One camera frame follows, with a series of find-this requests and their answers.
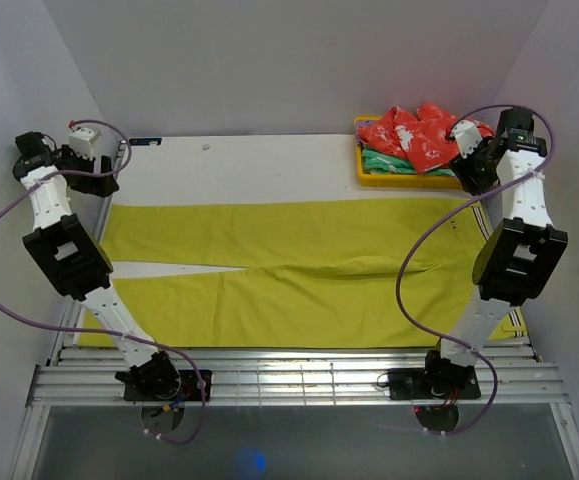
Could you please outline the yellow-green trousers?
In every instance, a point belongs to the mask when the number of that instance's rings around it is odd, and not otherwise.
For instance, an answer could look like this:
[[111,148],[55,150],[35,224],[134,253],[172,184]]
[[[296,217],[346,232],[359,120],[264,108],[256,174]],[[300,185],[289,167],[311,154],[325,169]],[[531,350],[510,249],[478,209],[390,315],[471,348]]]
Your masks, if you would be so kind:
[[114,263],[197,265],[116,279],[157,341],[179,347],[426,347],[452,328],[491,233],[449,198],[112,207]]

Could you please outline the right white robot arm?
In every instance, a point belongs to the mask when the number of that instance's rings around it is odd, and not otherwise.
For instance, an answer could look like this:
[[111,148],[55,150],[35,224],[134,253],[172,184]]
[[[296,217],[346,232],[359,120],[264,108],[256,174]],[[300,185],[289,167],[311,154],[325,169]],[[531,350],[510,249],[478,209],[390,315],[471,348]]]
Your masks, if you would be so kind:
[[505,316],[542,292],[568,245],[547,212],[538,169],[547,143],[534,134],[531,110],[503,110],[492,136],[466,120],[451,135],[458,154],[450,169],[472,196],[502,187],[503,218],[476,257],[474,290],[462,316],[426,356],[420,382],[433,397],[475,385],[476,351]]

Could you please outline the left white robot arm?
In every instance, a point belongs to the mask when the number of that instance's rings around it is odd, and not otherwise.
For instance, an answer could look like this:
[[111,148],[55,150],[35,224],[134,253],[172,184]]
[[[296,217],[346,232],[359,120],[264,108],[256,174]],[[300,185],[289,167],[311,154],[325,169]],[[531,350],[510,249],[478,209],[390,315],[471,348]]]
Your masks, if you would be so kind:
[[20,158],[13,176],[30,192],[34,214],[33,230],[23,245],[60,295],[80,303],[113,333],[127,366],[115,378],[148,398],[168,400],[179,393],[181,376],[120,299],[110,260],[72,212],[67,196],[70,188],[102,198],[119,190],[109,156],[100,158],[100,174],[94,172],[97,136],[78,128],[62,146],[49,146],[40,132],[15,138]]

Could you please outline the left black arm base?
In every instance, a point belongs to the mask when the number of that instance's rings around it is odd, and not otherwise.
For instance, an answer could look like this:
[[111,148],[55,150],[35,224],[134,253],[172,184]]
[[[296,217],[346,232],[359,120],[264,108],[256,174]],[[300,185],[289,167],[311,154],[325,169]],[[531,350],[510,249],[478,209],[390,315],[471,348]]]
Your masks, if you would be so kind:
[[213,372],[207,369],[200,370],[202,381],[199,381],[195,372],[191,369],[179,370],[180,386],[178,392],[169,398],[161,398],[154,395],[146,395],[139,392],[131,386],[125,386],[122,394],[122,399],[129,402],[148,402],[160,401],[172,403],[175,401],[201,401],[200,385],[203,385],[205,392],[205,400],[209,401],[211,398],[211,385]]

